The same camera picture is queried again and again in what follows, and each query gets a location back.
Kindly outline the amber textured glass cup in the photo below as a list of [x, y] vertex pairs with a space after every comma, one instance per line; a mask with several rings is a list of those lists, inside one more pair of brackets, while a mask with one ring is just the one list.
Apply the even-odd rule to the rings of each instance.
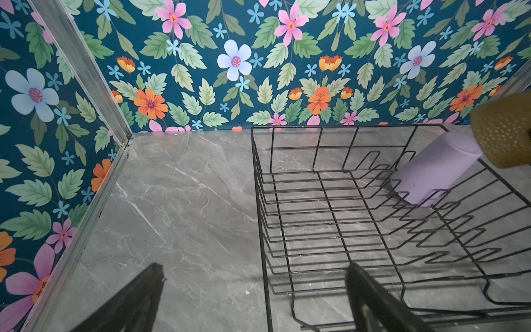
[[475, 107], [470, 122], [474, 138], [494, 166], [530, 164], [529, 90]]

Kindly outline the lilac plastic cup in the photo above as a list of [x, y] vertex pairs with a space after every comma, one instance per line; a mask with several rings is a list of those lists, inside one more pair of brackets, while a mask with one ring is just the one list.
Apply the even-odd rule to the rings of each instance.
[[482, 156], [476, 141], [465, 134], [441, 134], [391, 176], [395, 192], [410, 204], [434, 205]]

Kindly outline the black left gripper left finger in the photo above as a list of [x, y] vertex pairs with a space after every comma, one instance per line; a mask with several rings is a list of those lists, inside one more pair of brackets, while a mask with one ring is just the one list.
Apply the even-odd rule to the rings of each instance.
[[74, 331], [152, 331], [165, 275], [163, 266], [150, 264]]

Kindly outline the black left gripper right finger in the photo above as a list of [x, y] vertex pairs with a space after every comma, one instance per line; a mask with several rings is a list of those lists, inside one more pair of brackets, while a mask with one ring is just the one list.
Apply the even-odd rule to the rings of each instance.
[[361, 266], [346, 272], [348, 300], [357, 331], [432, 331]]

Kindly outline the aluminium frame post left rear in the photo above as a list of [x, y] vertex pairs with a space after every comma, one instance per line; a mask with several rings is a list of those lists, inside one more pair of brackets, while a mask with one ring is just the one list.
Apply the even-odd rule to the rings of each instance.
[[115, 141], [126, 147], [132, 138], [130, 126], [66, 5], [62, 1], [30, 1], [29, 4], [42, 18], [54, 44], [73, 69], [76, 80], [112, 130]]

